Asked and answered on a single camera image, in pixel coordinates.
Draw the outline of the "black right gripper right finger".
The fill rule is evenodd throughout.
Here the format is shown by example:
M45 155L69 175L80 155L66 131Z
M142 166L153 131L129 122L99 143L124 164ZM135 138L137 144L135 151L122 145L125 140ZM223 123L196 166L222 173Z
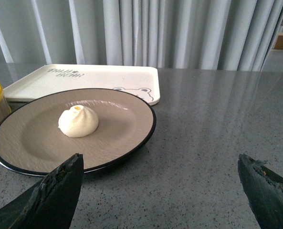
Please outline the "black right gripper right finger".
M238 158L238 173L250 208L262 229L283 229L283 177L246 154Z

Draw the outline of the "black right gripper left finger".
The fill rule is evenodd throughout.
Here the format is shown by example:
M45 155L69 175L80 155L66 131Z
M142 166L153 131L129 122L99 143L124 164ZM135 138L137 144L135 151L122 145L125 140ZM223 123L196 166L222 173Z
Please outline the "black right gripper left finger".
M68 229L83 174L83 156L74 154L0 209L0 229Z

